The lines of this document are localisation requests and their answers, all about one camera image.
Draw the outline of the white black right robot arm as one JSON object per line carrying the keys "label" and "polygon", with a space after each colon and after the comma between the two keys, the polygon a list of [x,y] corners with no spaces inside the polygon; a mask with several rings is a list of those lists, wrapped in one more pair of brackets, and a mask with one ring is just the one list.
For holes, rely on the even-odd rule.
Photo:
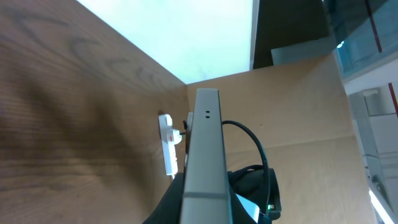
{"label": "white black right robot arm", "polygon": [[253,202],[259,207],[259,223],[272,223],[280,218],[282,205],[274,169],[265,174],[261,165],[251,165],[237,171],[229,171],[231,208],[234,223],[254,223],[238,197]]}

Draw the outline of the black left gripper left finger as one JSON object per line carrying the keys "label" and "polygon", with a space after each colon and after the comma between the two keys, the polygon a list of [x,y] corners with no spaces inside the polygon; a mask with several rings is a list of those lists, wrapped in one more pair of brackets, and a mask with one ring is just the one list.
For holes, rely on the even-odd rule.
{"label": "black left gripper left finger", "polygon": [[184,175],[178,173],[158,206],[143,224],[179,224]]}

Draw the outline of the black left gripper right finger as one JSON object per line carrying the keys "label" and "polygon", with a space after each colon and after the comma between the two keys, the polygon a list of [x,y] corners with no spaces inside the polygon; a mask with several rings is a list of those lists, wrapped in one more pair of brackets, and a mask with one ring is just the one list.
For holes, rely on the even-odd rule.
{"label": "black left gripper right finger", "polygon": [[232,187],[229,188],[231,193],[231,210],[234,224],[258,224],[258,205],[254,202],[236,194]]}

